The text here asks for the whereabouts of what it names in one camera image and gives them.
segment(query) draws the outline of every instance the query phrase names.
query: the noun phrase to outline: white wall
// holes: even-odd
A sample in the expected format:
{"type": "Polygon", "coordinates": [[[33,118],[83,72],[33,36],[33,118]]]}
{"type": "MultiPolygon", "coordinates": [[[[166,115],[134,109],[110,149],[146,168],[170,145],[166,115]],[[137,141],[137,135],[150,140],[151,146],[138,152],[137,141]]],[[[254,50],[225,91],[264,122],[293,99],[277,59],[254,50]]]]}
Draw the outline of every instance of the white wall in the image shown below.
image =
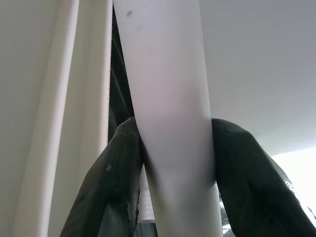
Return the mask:
{"type": "Polygon", "coordinates": [[[0,1],[0,236],[10,236],[59,0],[0,1]]]}
{"type": "Polygon", "coordinates": [[[214,117],[270,155],[316,145],[316,1],[200,0],[214,117]]]}

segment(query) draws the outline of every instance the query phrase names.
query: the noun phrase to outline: white cylindrical column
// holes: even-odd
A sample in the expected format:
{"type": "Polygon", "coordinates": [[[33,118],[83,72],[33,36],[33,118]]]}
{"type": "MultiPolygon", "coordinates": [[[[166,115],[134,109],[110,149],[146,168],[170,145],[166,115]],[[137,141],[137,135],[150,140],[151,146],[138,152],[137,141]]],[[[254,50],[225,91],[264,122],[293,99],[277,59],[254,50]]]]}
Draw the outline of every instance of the white cylindrical column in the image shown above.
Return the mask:
{"type": "Polygon", "coordinates": [[[114,0],[162,237],[221,236],[198,0],[114,0]]]}
{"type": "Polygon", "coordinates": [[[47,236],[78,5],[79,0],[61,1],[15,214],[14,237],[47,236]]]}
{"type": "Polygon", "coordinates": [[[112,0],[91,1],[90,55],[83,112],[78,189],[108,143],[112,0]]]}

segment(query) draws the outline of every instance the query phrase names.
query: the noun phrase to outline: white pole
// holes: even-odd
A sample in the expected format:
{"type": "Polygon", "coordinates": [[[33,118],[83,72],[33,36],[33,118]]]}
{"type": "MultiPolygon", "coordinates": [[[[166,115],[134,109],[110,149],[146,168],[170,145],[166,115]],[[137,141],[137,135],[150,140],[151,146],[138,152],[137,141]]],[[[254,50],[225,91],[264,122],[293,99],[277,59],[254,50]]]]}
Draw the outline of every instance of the white pole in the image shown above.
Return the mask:
{"type": "Polygon", "coordinates": [[[114,5],[158,234],[219,237],[198,0],[114,5]]]}
{"type": "Polygon", "coordinates": [[[112,9],[112,0],[79,1],[48,237],[60,236],[85,175],[107,144],[112,9]]]}
{"type": "Polygon", "coordinates": [[[46,237],[79,0],[63,0],[46,68],[13,237],[46,237]]]}

